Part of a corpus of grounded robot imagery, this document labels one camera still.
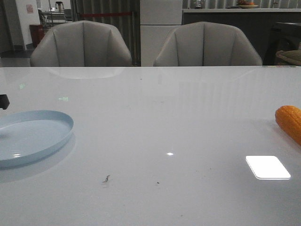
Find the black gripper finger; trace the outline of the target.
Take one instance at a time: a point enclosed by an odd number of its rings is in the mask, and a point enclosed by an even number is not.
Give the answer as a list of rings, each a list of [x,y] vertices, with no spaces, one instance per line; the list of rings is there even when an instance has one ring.
[[[9,106],[9,99],[6,94],[0,94],[0,108],[6,110]]]

